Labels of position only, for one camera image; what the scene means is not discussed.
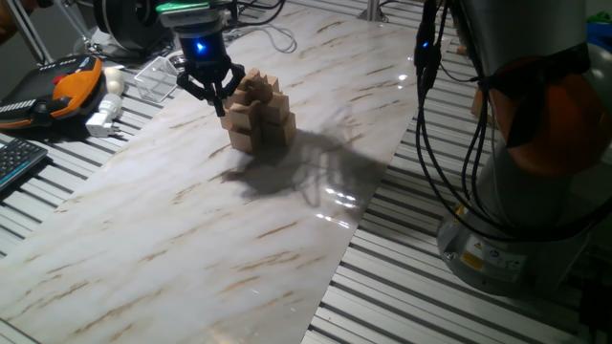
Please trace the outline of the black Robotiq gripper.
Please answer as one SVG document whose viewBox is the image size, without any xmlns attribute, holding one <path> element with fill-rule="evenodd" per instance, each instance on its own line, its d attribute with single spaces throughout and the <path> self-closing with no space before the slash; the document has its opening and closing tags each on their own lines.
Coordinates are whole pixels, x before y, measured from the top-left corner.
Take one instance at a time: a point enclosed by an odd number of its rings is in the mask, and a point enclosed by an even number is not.
<svg viewBox="0 0 612 344">
<path fill-rule="evenodd" d="M 173 29 L 186 59 L 177 85 L 225 115 L 222 101 L 231 97 L 246 76 L 242 65 L 231 62 L 221 26 L 182 26 Z"/>
</svg>

